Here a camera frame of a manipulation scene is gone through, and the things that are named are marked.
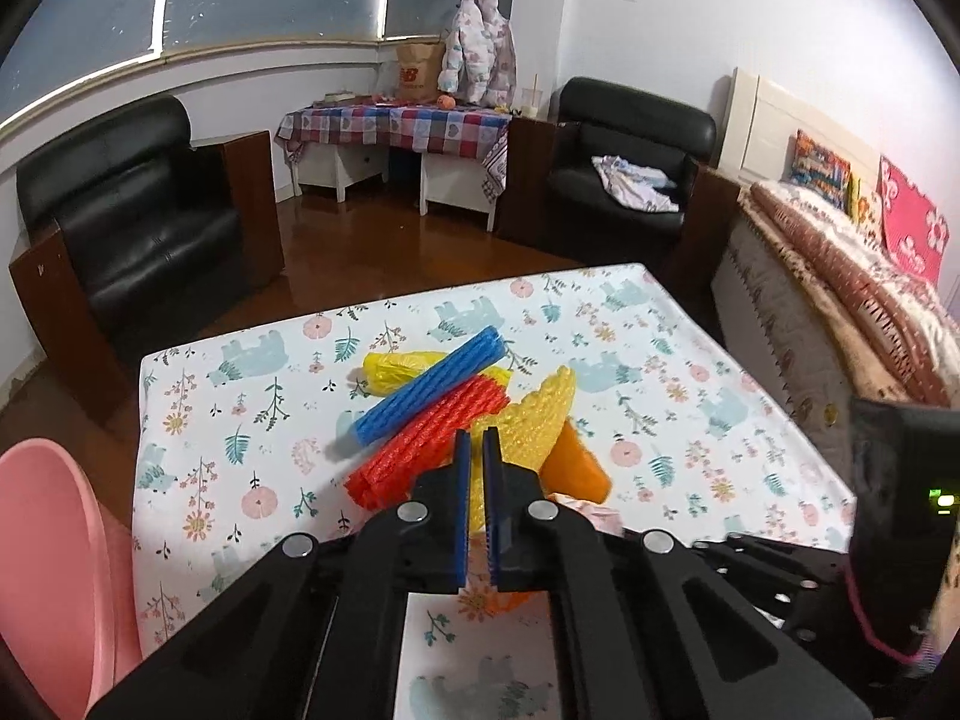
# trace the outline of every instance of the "brown floor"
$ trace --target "brown floor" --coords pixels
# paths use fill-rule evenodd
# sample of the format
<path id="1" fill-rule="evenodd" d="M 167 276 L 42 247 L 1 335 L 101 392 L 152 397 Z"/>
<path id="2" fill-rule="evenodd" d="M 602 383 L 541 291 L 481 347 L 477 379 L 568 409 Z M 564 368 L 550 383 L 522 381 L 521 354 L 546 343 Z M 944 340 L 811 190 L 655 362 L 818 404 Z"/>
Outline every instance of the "brown floor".
<path id="1" fill-rule="evenodd" d="M 480 214 L 431 205 L 421 218 L 411 194 L 376 183 L 351 189 L 343 205 L 307 196 L 281 203 L 278 213 L 285 275 L 230 310 L 204 337 L 352 303 L 576 265 L 488 235 Z M 0 451 L 28 437 L 59 442 L 86 472 L 99 500 L 130 523 L 137 425 L 133 395 L 106 426 L 97 425 L 44 364 L 0 413 Z"/>

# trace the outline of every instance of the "pink chair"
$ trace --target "pink chair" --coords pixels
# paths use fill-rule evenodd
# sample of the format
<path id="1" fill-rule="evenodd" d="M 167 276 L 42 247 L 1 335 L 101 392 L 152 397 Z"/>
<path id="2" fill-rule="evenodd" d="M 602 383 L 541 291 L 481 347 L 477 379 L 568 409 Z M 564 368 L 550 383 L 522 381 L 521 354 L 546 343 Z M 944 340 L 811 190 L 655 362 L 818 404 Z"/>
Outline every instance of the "pink chair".
<path id="1" fill-rule="evenodd" d="M 130 532 L 46 439 L 0 457 L 0 637 L 61 720 L 142 659 Z"/>

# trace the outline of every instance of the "pillow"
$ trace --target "pillow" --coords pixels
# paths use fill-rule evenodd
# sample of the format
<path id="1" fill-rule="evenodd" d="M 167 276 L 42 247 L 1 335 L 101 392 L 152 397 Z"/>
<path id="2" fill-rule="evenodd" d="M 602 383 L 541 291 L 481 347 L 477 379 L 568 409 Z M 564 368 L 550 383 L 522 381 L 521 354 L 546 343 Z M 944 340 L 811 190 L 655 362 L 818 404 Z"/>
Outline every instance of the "pillow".
<path id="1" fill-rule="evenodd" d="M 947 220 L 886 157 L 880 157 L 877 191 L 883 202 L 883 237 L 890 257 L 904 271 L 936 287 L 950 239 Z"/>
<path id="2" fill-rule="evenodd" d="M 847 210 L 850 163 L 821 146 L 802 129 L 797 130 L 790 181 L 813 189 L 834 208 Z"/>
<path id="3" fill-rule="evenodd" d="M 883 200 L 862 178 L 850 176 L 850 204 L 847 214 L 868 241 L 883 245 Z"/>

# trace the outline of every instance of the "silver screw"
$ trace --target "silver screw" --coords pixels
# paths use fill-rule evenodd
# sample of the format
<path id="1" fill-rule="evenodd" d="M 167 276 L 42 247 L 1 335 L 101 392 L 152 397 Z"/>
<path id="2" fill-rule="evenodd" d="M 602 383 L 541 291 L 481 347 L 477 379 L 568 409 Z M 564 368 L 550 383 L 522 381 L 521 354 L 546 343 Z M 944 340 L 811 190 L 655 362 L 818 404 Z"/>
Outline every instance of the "silver screw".
<path id="1" fill-rule="evenodd" d="M 283 540 L 282 549 L 287 557 L 306 557 L 313 551 L 313 541 L 303 533 L 294 533 Z"/>
<path id="2" fill-rule="evenodd" d="M 530 517 L 539 519 L 542 522 L 549 522 L 551 519 L 556 519 L 559 513 L 560 510 L 553 501 L 534 501 L 527 507 L 527 514 L 530 514 Z"/>
<path id="3" fill-rule="evenodd" d="M 666 555 L 673 549 L 673 536 L 666 531 L 648 531 L 643 536 L 643 546 L 658 555 Z"/>
<path id="4" fill-rule="evenodd" d="M 430 514 L 430 509 L 419 501 L 407 501 L 397 507 L 397 517 L 404 522 L 421 522 L 427 514 Z"/>

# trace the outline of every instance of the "white headboard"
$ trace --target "white headboard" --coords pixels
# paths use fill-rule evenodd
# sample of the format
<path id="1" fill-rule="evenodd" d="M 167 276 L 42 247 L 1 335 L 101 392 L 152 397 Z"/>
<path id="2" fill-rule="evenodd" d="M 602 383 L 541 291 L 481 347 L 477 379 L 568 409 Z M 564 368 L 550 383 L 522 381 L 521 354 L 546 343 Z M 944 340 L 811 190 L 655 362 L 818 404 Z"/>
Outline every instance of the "white headboard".
<path id="1" fill-rule="evenodd" d="M 871 188 L 877 186 L 879 151 L 812 105 L 741 68 L 733 73 L 727 101 L 720 172 L 745 185 L 784 179 L 793 163 L 798 129 L 849 160 L 853 172 Z"/>

